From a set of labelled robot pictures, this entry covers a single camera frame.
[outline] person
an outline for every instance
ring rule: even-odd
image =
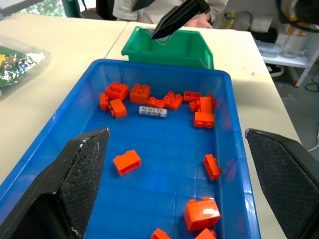
[[[138,21],[143,23],[158,24],[160,19],[175,6],[181,5],[185,0],[155,0],[150,6],[132,12],[135,0],[115,0],[113,15],[118,20]],[[216,16],[224,11],[228,0],[206,0],[210,5],[207,14],[200,14],[190,20],[186,26],[212,28],[211,23]]]

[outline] hand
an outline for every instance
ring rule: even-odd
[[[186,26],[190,26],[190,27],[200,27],[200,28],[213,28],[211,26],[211,24],[206,21],[205,19],[199,17],[199,18],[194,18],[192,20],[190,20]]]

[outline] white shelf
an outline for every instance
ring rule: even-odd
[[[277,57],[266,57],[263,56],[264,62],[268,64],[281,65],[281,66],[293,66],[306,68],[308,66],[309,60],[306,56],[296,57],[296,58],[288,58],[281,55]]]

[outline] white shirt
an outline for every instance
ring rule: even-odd
[[[136,20],[143,23],[158,24],[160,19],[173,7],[181,5],[183,0],[155,0],[150,6],[132,12],[136,0],[115,0],[113,15],[125,20]],[[211,21],[224,11],[228,0],[206,0],[210,5]]]

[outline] orange lego brick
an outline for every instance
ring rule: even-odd
[[[146,104],[150,95],[150,86],[135,84],[130,93],[130,101],[131,103]]]
[[[203,198],[201,201],[190,200],[186,205],[184,218],[189,232],[211,228],[220,219],[215,199]]]
[[[165,102],[162,100],[158,100],[154,97],[150,97],[147,101],[147,105],[150,107],[155,107],[155,108],[161,108],[163,109],[165,107]]]
[[[205,228],[195,239],[216,239],[216,233]]]
[[[106,111],[109,105],[109,98],[105,93],[100,93],[100,108],[102,111]]]
[[[183,102],[183,97],[180,94],[174,94],[174,92],[170,91],[164,97],[164,102],[168,108],[177,110]]]
[[[185,91],[184,92],[184,100],[185,101],[197,101],[201,97],[201,93],[199,92],[190,92],[190,91]]]
[[[127,115],[126,108],[120,99],[110,101],[109,109],[115,118],[121,118]]]
[[[195,112],[194,126],[213,128],[215,125],[215,117],[212,113]]]
[[[192,101],[189,103],[189,108],[191,111],[195,112],[199,108],[199,101]]]
[[[135,150],[127,151],[125,154],[116,156],[113,160],[120,176],[140,167],[141,159]]]
[[[212,94],[208,94],[208,97],[211,99],[211,106],[213,107],[213,110],[217,108],[216,99]]]
[[[217,165],[216,158],[214,158],[212,154],[205,155],[204,164],[210,179],[212,181],[218,180],[222,171]]]
[[[200,97],[200,111],[203,113],[213,113],[213,107],[211,106],[211,97]]]
[[[170,239],[170,238],[165,232],[157,228],[156,231],[153,233],[151,239]]]
[[[113,82],[111,85],[106,88],[106,95],[110,99],[120,99],[124,100],[129,95],[129,87],[125,84],[119,84]]]

